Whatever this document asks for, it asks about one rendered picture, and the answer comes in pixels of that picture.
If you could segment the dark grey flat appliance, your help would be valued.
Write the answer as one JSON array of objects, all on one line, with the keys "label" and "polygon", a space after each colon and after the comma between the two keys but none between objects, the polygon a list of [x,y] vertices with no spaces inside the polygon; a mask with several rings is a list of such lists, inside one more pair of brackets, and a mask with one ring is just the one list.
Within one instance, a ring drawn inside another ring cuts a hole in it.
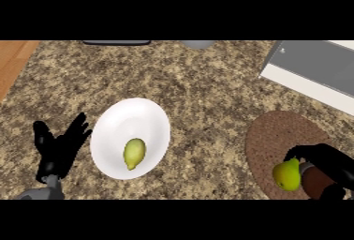
[{"label": "dark grey flat appliance", "polygon": [[100,46],[143,46],[150,43],[150,40],[82,40],[82,43]]}]

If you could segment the brown cupcake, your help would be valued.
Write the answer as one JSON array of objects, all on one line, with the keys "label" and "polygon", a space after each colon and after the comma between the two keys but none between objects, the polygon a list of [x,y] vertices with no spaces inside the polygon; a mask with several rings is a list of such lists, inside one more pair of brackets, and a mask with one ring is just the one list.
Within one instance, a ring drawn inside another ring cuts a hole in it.
[{"label": "brown cupcake", "polygon": [[336,182],[309,163],[299,164],[301,187],[311,200],[332,200],[336,196]]}]

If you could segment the brown round placemat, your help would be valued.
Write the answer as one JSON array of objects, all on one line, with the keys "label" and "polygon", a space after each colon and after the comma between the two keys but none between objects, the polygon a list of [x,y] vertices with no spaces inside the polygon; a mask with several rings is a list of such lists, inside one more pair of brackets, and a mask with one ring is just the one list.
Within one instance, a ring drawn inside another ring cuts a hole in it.
[{"label": "brown round placemat", "polygon": [[271,111],[252,121],[246,134],[245,154],[253,180],[273,200],[306,200],[308,196],[299,188],[283,191],[273,178],[273,168],[284,159],[287,150],[296,145],[327,143],[327,133],[299,114]]}]

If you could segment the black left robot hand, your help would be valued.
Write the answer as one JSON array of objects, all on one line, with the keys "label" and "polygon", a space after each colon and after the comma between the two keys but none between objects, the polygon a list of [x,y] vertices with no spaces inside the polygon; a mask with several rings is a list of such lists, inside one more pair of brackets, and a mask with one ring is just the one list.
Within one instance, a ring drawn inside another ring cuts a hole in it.
[{"label": "black left robot hand", "polygon": [[78,150],[93,132],[87,127],[88,123],[82,112],[68,126],[65,133],[57,137],[42,121],[32,123],[34,146],[41,156],[35,174],[35,180],[40,183],[47,183],[50,175],[59,179],[66,177]]}]

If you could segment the grey round object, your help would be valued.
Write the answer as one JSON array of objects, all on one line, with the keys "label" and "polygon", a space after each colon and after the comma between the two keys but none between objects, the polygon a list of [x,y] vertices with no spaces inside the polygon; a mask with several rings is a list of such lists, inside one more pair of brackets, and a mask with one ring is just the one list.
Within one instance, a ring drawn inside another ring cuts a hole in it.
[{"label": "grey round object", "polygon": [[200,50],[200,49],[206,49],[214,44],[214,41],[212,40],[183,40],[183,44],[188,48],[194,50]]}]

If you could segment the yellow-green lemon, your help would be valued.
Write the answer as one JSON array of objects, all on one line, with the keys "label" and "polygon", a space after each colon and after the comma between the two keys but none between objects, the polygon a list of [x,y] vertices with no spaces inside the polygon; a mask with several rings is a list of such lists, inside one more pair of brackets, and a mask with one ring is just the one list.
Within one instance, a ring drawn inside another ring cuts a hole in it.
[{"label": "yellow-green lemon", "polygon": [[131,139],[124,147],[122,158],[128,170],[134,170],[144,159],[144,141],[141,139]]}]

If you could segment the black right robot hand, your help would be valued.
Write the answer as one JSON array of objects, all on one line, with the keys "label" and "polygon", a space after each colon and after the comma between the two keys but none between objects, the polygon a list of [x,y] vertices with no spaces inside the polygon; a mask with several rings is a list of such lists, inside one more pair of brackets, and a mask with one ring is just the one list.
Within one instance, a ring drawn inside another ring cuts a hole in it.
[{"label": "black right robot hand", "polygon": [[333,185],[336,196],[332,200],[340,200],[346,190],[354,192],[354,159],[332,145],[326,143],[296,145],[289,149],[283,160],[287,161],[290,158],[309,162],[336,182]]}]

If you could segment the white oval plate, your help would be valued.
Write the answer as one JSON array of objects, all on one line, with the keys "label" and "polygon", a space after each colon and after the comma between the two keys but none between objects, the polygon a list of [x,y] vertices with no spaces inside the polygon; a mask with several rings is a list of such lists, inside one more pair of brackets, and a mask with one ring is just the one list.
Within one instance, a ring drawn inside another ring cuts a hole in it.
[{"label": "white oval plate", "polygon": [[[127,169],[122,151],[131,139],[141,139],[144,158],[134,170]],[[169,142],[169,122],[162,107],[146,98],[115,103],[99,117],[90,139],[91,158],[99,170],[119,180],[143,176],[159,164]]]}]

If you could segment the green pear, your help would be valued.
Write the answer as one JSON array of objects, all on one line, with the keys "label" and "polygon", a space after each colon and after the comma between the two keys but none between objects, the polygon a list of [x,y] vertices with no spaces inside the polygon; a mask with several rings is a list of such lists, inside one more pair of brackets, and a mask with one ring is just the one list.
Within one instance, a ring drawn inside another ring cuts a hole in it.
[{"label": "green pear", "polygon": [[299,188],[299,160],[295,157],[274,166],[273,178],[284,191],[295,191]]}]

